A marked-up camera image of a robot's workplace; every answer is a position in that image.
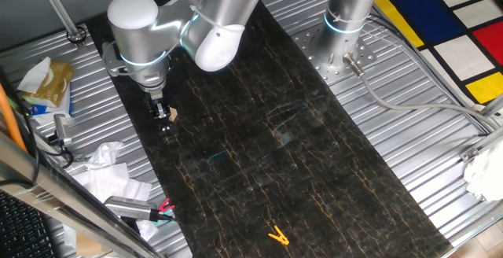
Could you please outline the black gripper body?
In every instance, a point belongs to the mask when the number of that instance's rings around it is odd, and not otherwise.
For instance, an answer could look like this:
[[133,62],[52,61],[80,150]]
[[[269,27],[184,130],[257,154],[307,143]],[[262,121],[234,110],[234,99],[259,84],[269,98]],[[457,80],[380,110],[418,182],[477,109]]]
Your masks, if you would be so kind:
[[154,90],[147,93],[149,106],[153,112],[168,112],[169,105],[165,102],[163,92]]

